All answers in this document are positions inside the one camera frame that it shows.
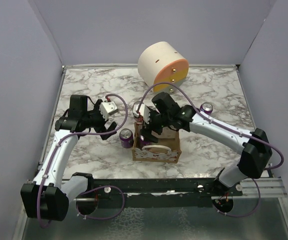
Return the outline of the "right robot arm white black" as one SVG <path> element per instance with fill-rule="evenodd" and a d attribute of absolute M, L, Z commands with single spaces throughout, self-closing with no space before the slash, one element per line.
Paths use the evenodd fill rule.
<path fill-rule="evenodd" d="M 254 131 L 238 129 L 213 119 L 210 115 L 194 109 L 191 105 L 180 107 L 172 97 L 161 92 L 152 98 L 154 108 L 139 102 L 133 105 L 135 118 L 143 120 L 141 138 L 157 143 L 163 128 L 172 131 L 185 130 L 201 134 L 224 144 L 240 155 L 240 159 L 222 169 L 211 184 L 212 190 L 224 196 L 238 182 L 259 179 L 272 156 L 266 132 L 260 128 Z"/>

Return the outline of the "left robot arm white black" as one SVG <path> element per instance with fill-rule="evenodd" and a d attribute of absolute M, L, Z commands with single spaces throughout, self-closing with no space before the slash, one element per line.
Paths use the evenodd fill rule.
<path fill-rule="evenodd" d="M 109 117 L 118 112 L 116 103 L 105 97 L 89 110 L 89 100 L 86 95 L 71 95 L 69 108 L 55 122 L 54 139 L 41 169 L 32 182 L 22 186 L 20 195 L 29 218 L 62 221 L 79 194 L 86 198 L 94 193 L 90 174 L 78 173 L 62 183 L 69 157 L 81 136 L 91 130 L 103 140 L 116 134 L 116 122 L 105 126 Z"/>

